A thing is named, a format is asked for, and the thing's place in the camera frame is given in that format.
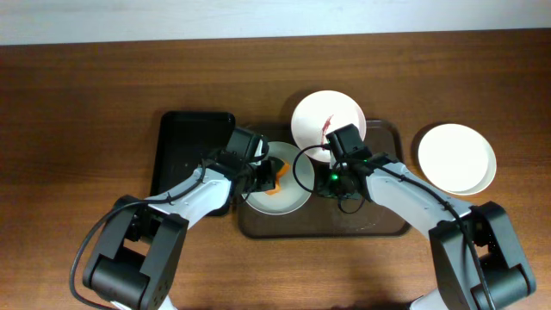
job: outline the wood grain surface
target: wood grain surface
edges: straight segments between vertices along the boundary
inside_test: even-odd
[[[506,208],[536,274],[537,292],[511,309],[549,307],[551,30],[0,47],[0,307],[85,308],[71,261],[119,196],[148,194],[165,111],[289,122],[315,90],[395,124],[417,173],[422,128],[482,133],[498,173],[468,199]],[[373,308],[435,287],[418,232],[254,241],[229,214],[189,231],[170,296],[180,309]]]

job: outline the black tray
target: black tray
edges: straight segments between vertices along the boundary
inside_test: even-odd
[[[365,144],[373,153],[387,152],[404,161],[399,135],[387,121],[367,120]],[[270,141],[294,145],[289,125],[249,126],[266,135]],[[353,211],[359,201],[343,202],[343,208]],[[337,201],[312,195],[298,210],[284,215],[267,215],[244,203],[237,207],[241,232],[253,239],[318,238],[318,237],[396,237],[406,233],[409,224],[394,212],[375,203],[365,202],[354,214],[344,214]]]

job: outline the white bowl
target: white bowl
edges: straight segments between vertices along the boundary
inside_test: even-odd
[[[291,133],[302,150],[327,143],[326,134],[349,124],[354,124],[362,139],[365,138],[365,116],[354,99],[338,91],[322,90],[302,99],[294,109]],[[306,155],[324,163],[331,160],[331,152],[321,148],[308,150]]]
[[[269,142],[268,156],[282,159],[291,167],[280,178],[281,190],[273,195],[266,193],[251,193],[247,203],[258,212],[269,215],[282,215],[293,212],[302,207],[310,198],[310,193],[302,189],[293,177],[294,158],[299,154],[296,146],[285,142]],[[300,182],[309,189],[313,189],[314,171],[310,159],[302,154],[296,164],[296,174]]]
[[[432,128],[421,139],[418,159],[429,181],[455,195],[481,192],[493,181],[498,168],[488,141],[458,124]]]

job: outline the orange food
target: orange food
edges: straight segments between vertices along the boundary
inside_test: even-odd
[[[268,195],[277,194],[282,190],[282,186],[279,184],[279,179],[285,176],[287,171],[289,171],[289,169],[291,168],[291,166],[287,164],[287,162],[285,162],[284,160],[282,160],[282,162],[283,162],[283,167],[275,174],[275,188],[266,190],[266,194]]]
[[[279,181],[280,177],[283,177],[290,168],[291,166],[286,161],[283,161],[283,167],[275,174],[275,179]]]
[[[280,190],[282,190],[282,186],[279,184],[279,177],[275,180],[275,188],[274,189],[270,189],[270,190],[266,190],[266,194],[268,195],[273,195],[273,194],[277,194],[280,192]]]

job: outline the red stain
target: red stain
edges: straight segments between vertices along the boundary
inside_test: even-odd
[[[320,144],[324,144],[325,133],[327,133],[327,128],[329,128],[329,126],[331,125],[331,118],[333,118],[333,116],[334,115],[331,115],[331,116],[329,116],[329,118],[327,118],[327,121],[325,121],[324,127],[321,129],[321,143]]]

